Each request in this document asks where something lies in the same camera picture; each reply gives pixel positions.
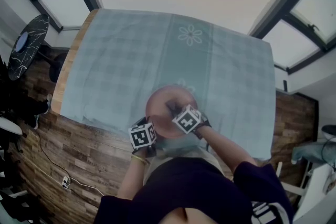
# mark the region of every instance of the yellow bracelet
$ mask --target yellow bracelet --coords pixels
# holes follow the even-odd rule
[[[139,161],[141,161],[144,165],[146,165],[147,164],[147,162],[146,162],[146,160],[145,159],[143,159],[143,158],[141,158],[141,157],[139,157],[139,156],[136,156],[136,155],[132,155],[132,157],[131,158],[136,158],[136,159],[138,159]]]

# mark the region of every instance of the black marble tabletop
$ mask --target black marble tabletop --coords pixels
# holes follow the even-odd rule
[[[11,80],[17,80],[28,69],[39,47],[46,37],[49,27],[48,15],[41,14],[30,21],[18,36],[8,63],[8,76]],[[28,39],[21,51],[16,52],[15,47],[20,36],[28,32]]]

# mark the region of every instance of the flower pattern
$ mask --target flower pattern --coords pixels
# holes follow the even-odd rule
[[[188,25],[188,29],[185,27],[179,28],[180,34],[177,38],[179,40],[186,40],[187,45],[191,47],[194,42],[196,43],[202,43],[202,40],[200,39],[200,36],[202,34],[201,30],[195,30],[195,27],[193,25]]]
[[[180,78],[177,81],[177,85],[181,86],[184,89],[187,89],[191,93],[195,93],[195,88],[193,86],[188,86],[187,83],[185,82],[185,79]]]

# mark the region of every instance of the shirt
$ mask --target shirt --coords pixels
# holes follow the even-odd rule
[[[159,223],[176,208],[195,208],[217,223],[292,223],[293,211],[270,164],[242,162],[231,182],[201,158],[159,166],[133,200],[103,196],[95,223]]]

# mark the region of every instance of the power outlet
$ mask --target power outlet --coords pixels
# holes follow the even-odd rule
[[[71,183],[70,177],[69,176],[64,176],[63,177],[63,182],[62,182],[62,187],[63,188],[69,188],[70,183]]]

